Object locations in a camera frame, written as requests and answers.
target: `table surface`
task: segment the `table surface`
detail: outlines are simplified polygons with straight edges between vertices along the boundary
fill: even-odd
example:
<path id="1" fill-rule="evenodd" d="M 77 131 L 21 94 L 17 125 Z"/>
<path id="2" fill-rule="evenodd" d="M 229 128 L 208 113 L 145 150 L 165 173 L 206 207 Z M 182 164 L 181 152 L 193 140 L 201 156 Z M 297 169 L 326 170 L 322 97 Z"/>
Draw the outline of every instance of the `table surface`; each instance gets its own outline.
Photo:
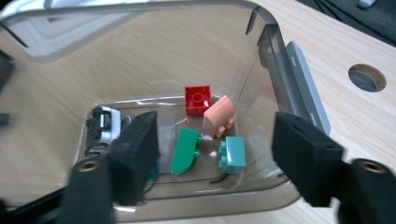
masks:
<path id="1" fill-rule="evenodd" d="M 346 148 L 345 161 L 366 158 L 396 170 L 396 48 L 292 0 L 252 0 L 279 23 L 285 43 L 304 56 L 332 125 L 331 138 Z M 385 76 L 380 92 L 362 91 L 348 77 L 354 64 L 369 64 Z M 154 223 L 336 223 L 335 208 L 311 208 L 304 200 L 275 211 Z"/>

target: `clear plastic box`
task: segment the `clear plastic box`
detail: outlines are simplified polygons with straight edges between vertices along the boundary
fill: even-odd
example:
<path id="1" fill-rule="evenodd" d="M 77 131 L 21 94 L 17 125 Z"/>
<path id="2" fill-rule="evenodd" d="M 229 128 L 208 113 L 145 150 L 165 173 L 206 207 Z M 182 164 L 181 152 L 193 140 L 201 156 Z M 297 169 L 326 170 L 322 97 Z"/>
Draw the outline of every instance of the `clear plastic box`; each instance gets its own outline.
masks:
<path id="1" fill-rule="evenodd" d="M 89 35 L 73 27 L 43 35 L 36 23 L 91 18 L 101 24 L 102 17 L 122 19 Z M 24 22 L 36 29 L 22 30 Z M 62 7 L 19 12 L 2 23 L 14 36 L 0 31 L 0 49 L 16 68 L 0 98 L 0 112 L 10 114 L 0 128 L 0 197 L 13 206 L 66 186 L 73 164 L 85 158 L 85 121 L 99 105 L 131 117 L 156 110 L 159 118 L 176 120 L 176 137 L 186 127 L 204 138 L 200 159 L 185 174 L 160 175 L 147 203 L 118 211 L 118 221 L 263 211 L 299 198 L 272 159 L 275 112 L 312 121 L 317 111 L 303 97 L 310 91 L 297 83 L 297 65 L 265 9 L 243 1 Z M 75 41 L 37 54 L 23 46 L 35 41 L 49 48 L 59 36 Z M 221 176 L 222 138 L 210 137 L 202 117 L 184 109 L 184 87 L 204 85 L 212 102 L 227 95 L 235 104 L 236 122 L 225 135 L 245 138 L 247 167 L 218 183 L 211 181 Z"/>

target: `red block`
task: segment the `red block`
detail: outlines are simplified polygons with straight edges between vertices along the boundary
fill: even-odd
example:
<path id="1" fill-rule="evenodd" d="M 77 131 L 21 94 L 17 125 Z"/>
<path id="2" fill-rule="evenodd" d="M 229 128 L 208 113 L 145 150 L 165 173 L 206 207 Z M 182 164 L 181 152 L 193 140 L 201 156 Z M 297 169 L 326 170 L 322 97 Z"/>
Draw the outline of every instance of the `red block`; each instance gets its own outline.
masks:
<path id="1" fill-rule="evenodd" d="M 195 86 L 185 88 L 184 104 L 187 116 L 203 116 L 204 112 L 212 106 L 210 86 Z"/>

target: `toy car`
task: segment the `toy car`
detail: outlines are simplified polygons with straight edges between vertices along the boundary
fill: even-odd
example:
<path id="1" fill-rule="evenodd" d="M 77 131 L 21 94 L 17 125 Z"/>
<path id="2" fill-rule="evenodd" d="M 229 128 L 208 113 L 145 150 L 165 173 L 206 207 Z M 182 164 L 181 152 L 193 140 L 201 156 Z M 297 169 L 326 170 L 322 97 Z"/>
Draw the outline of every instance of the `toy car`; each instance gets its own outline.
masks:
<path id="1" fill-rule="evenodd" d="M 87 119 L 86 157 L 102 155 L 115 141 L 123 127 L 131 124 L 131 118 L 121 117 L 121 112 L 107 106 L 96 107 L 92 111 L 92 118 Z"/>

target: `teal toy brick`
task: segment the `teal toy brick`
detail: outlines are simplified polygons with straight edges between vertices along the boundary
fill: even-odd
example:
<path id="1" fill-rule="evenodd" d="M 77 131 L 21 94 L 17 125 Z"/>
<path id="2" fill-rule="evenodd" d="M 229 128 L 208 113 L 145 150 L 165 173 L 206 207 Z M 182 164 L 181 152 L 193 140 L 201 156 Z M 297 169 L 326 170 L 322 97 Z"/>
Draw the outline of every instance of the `teal toy brick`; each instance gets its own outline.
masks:
<path id="1" fill-rule="evenodd" d="M 171 174 L 180 175 L 186 172 L 200 156 L 197 149 L 202 144 L 202 137 L 198 131 L 181 128 L 178 134 L 174 161 Z"/>
<path id="2" fill-rule="evenodd" d="M 224 174 L 239 175 L 247 166 L 243 137 L 227 136 L 219 147 L 219 169 Z"/>

